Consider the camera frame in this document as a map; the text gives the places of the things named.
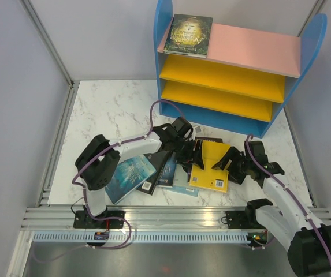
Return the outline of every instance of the gray wall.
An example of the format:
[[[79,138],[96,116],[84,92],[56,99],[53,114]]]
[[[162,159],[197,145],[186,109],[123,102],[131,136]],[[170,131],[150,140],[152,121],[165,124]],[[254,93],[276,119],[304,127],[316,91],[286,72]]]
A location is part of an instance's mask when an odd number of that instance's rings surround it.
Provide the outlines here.
[[[157,0],[30,0],[75,80],[155,78]],[[175,13],[297,35],[315,0],[173,0]]]
[[[0,0],[0,277],[34,205],[68,85],[18,0]]]
[[[322,12],[328,16],[323,47],[287,112],[314,198],[331,211],[331,1]]]

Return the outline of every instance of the table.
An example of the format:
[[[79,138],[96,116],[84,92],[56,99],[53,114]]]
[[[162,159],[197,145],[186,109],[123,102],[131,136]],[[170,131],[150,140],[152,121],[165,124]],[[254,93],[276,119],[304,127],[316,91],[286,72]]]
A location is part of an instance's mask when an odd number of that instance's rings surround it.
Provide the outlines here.
[[[82,188],[72,185],[77,173],[75,160],[97,134],[124,138],[144,134],[149,129],[149,109],[158,99],[156,80],[81,81],[53,179],[49,204],[73,204],[82,197]],[[174,119],[153,113],[154,125]],[[245,135],[202,126],[198,136],[222,137],[224,143],[244,149]],[[278,162],[292,189],[312,206],[310,194],[295,150],[286,116],[282,111],[262,139],[270,162]],[[228,183],[227,193],[199,190],[198,197],[156,188],[149,196],[133,191],[119,205],[245,206],[247,201],[267,197],[259,185],[247,177],[242,185]]]

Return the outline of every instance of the white barcode label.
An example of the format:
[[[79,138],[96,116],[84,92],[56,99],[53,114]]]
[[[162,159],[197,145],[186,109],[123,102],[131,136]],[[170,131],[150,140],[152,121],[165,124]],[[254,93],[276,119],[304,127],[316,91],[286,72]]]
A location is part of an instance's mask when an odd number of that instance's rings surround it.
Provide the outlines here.
[[[224,181],[223,180],[215,180],[215,186],[217,187],[217,188],[223,188],[224,187]]]
[[[144,190],[150,190],[151,183],[150,182],[143,182],[142,189]]]

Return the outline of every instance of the blue side panel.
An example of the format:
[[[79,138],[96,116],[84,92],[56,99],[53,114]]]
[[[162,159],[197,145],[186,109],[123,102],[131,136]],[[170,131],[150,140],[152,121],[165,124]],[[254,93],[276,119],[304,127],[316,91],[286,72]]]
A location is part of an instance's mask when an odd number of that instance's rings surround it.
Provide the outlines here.
[[[255,137],[262,137],[262,132],[268,125],[267,122],[239,117],[237,115],[221,113],[219,111],[208,110],[206,108],[200,108],[176,102],[172,103],[175,104],[184,113],[184,116],[188,121],[223,130],[241,134],[252,133]],[[162,115],[174,118],[180,116],[178,111],[171,105],[167,103],[161,103],[161,106]]]
[[[156,77],[158,83],[159,99],[161,97],[161,84],[159,79],[161,68],[159,67],[158,47],[167,27],[169,26],[170,21],[172,20],[172,17],[173,17],[172,0],[159,0],[156,7],[155,18],[154,18],[154,54],[155,54]],[[166,56],[161,57],[162,64],[164,59],[166,59]]]
[[[327,16],[323,13],[318,13],[317,15],[315,15],[313,19],[310,21],[308,27],[304,30],[301,38],[301,64],[300,64],[301,75],[298,79],[286,77],[285,101],[279,108],[275,107],[275,110],[273,110],[273,112],[275,113],[273,115],[272,121],[267,125],[267,127],[262,133],[262,136],[265,135],[270,125],[272,125],[274,120],[277,118],[278,114],[287,104],[293,92],[297,89],[300,82],[304,79],[306,73],[313,65],[322,47],[326,30],[327,30]]]

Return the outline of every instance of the bookshelf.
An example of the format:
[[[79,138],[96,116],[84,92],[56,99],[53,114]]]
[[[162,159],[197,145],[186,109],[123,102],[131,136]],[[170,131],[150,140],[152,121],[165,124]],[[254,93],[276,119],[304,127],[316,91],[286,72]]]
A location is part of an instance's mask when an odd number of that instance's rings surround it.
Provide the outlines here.
[[[263,137],[316,59],[326,32],[317,14],[289,36],[213,23],[207,58],[165,54],[172,0],[159,0],[154,19],[158,97],[172,101],[187,120]],[[160,113],[178,117],[161,103]]]

